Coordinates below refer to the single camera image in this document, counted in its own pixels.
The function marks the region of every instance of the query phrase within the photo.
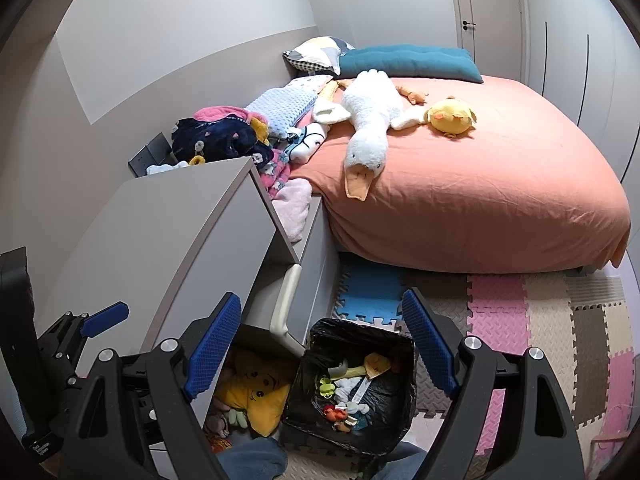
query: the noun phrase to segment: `long teal pillow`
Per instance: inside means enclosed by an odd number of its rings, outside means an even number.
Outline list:
[[[340,78],[363,70],[383,70],[389,77],[432,77],[483,83],[471,54],[463,48],[398,44],[348,50],[340,58]]]

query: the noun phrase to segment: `yellow chick plush toy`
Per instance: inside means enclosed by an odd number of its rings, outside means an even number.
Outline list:
[[[470,106],[453,96],[429,108],[426,119],[434,128],[452,138],[466,132],[477,121]]]
[[[238,350],[236,374],[218,384],[215,396],[227,406],[246,410],[251,427],[262,436],[273,433],[289,395],[295,366],[285,360],[266,361]]]

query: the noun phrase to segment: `orange bedsheet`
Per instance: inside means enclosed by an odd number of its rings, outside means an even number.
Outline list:
[[[478,124],[455,140],[429,125],[389,130],[386,167],[365,202],[344,192],[350,123],[334,125],[292,178],[309,180],[336,239],[369,260],[469,273],[618,266],[631,220],[606,160],[533,90],[484,81],[394,78],[428,92],[427,106],[450,94],[469,102]]]

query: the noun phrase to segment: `person's leg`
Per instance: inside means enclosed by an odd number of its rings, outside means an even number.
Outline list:
[[[400,442],[384,457],[380,471],[371,480],[411,480],[426,456],[425,450],[408,442]]]
[[[229,480],[272,480],[287,468],[287,453],[273,438],[256,438],[216,455]]]

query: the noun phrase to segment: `trash bin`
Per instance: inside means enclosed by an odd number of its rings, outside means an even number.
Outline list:
[[[321,319],[311,329],[309,341],[283,413],[283,440],[308,445],[306,435],[354,454],[375,457],[390,452],[409,430],[415,414],[413,340],[347,320]],[[369,412],[361,415],[366,426],[350,433],[336,431],[322,412],[336,401],[320,395],[319,378],[345,358],[350,367],[362,365],[372,352],[389,358],[392,369],[373,379],[360,401],[369,406]]]

